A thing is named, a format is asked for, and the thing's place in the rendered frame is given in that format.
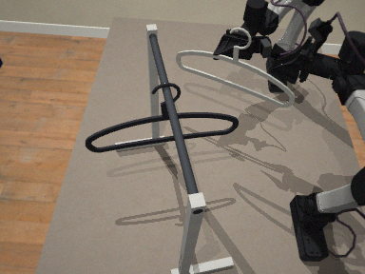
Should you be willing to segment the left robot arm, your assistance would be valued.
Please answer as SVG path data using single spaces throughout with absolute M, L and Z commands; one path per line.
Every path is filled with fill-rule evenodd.
M 322 23 L 324 21 L 318 17 L 308 28 L 308 32 L 317 42 L 313 56 L 333 31 L 329 23 L 318 27 Z M 358 53 L 365 60 L 365 33 L 348 33 Z M 340 59 L 337 59 L 334 68 L 330 70 L 332 89 L 337 93 L 341 105 L 346 106 L 353 115 L 365 143 L 365 66 L 356 57 L 346 36 L 338 57 Z M 339 211 L 365 206 L 365 167 L 346 186 L 310 195 L 296 195 L 294 201 L 305 255 L 326 258 L 329 251 L 323 227 L 328 223 L 334 223 L 335 214 Z

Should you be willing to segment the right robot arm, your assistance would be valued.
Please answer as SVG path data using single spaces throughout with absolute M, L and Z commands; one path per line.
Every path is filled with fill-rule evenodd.
M 321 5 L 323 2 L 324 0 L 279 0 L 277 4 L 293 5 L 298 7 L 303 12 L 307 21 L 316 7 Z M 273 48 L 270 38 L 266 35 L 270 35 L 276 31 L 279 26 L 279 22 L 291 9 L 292 8 L 290 7 L 274 6 L 272 3 L 269 4 L 265 0 L 247 0 L 243 15 L 244 23 L 241 26 L 249 27 L 254 31 L 254 53 L 260 53 L 262 58 L 268 58 L 270 75 L 281 81 L 286 87 L 287 81 L 270 71 L 272 68 L 278 66 L 275 64 L 278 59 L 288 55 L 277 56 L 278 53 L 285 53 L 295 49 L 298 36 L 304 27 L 303 17 L 299 11 L 294 11 L 285 32 L 278 42 L 275 43 Z M 262 36 L 256 36 L 257 33 Z

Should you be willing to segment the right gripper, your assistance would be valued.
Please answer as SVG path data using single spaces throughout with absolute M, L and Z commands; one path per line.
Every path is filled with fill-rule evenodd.
M 250 60 L 254 53 L 255 40 L 253 40 L 254 31 L 249 27 L 242 27 L 246 29 L 251 35 L 251 45 L 247 49 L 239 50 L 239 59 Z M 245 47 L 248 44 L 248 36 L 243 31 L 238 30 L 230 34 L 230 29 L 226 31 L 226 34 L 220 39 L 220 42 L 214 51 L 213 55 L 225 55 L 233 58 L 234 46 Z M 244 39 L 244 40 L 243 40 Z

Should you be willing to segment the black clothes hanger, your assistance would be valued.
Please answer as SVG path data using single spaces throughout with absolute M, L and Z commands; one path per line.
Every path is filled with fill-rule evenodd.
M 177 96 L 173 99 L 174 102 L 176 102 L 181 95 L 180 87 L 178 87 L 175 84 L 172 83 L 163 83 L 158 86 L 156 86 L 152 90 L 152 94 L 155 94 L 155 92 L 163 87 L 173 87 L 177 90 Z M 127 148 L 127 147 L 138 147 L 138 146 L 144 146 L 144 145 L 150 145 L 150 144 L 157 144 L 157 143 L 163 143 L 163 142 L 170 142 L 175 141 L 174 136 L 168 136 L 168 137 L 162 137 L 162 138 L 155 138 L 155 139 L 147 139 L 142 141 L 136 141 L 136 142 L 129 142 L 129 143 L 123 143 L 113 146 L 107 146 L 107 147 L 95 147 L 92 142 L 102 136 L 107 135 L 108 133 L 127 128 L 127 127 L 134 127 L 137 125 L 152 123 L 152 122 L 160 122 L 160 121 L 166 121 L 169 120 L 167 108 L 165 102 L 161 103 L 161 109 L 162 109 L 162 115 L 159 116 L 151 116 L 146 117 L 142 119 L 137 119 L 125 123 L 121 123 L 119 125 L 108 127 L 103 130 L 100 130 L 86 138 L 86 148 L 89 149 L 92 152 L 106 152 L 110 150 L 116 150 L 121 148 Z M 198 132 L 198 133 L 190 133 L 190 134 L 183 134 L 184 139 L 192 139 L 192 138 L 200 138 L 200 137 L 208 137 L 208 136 L 218 136 L 218 135 L 226 135 L 234 131 L 238 125 L 239 121 L 236 117 L 222 114 L 222 113 L 213 113 L 213 112 L 184 112 L 184 113 L 177 113 L 179 119 L 184 118 L 213 118 L 213 119 L 222 119 L 227 120 L 230 122 L 233 122 L 233 125 L 226 130 L 216 130 L 216 131 L 206 131 L 206 132 Z

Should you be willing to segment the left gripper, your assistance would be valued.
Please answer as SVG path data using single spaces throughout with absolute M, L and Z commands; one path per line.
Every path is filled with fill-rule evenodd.
M 312 39 L 313 37 L 309 36 L 299 49 L 278 59 L 275 63 L 278 66 L 271 68 L 270 72 L 293 85 L 298 78 L 301 83 L 306 81 L 309 73 L 329 79 L 332 73 L 330 70 L 334 68 L 337 58 L 317 52 L 313 56 L 317 42 L 311 43 Z

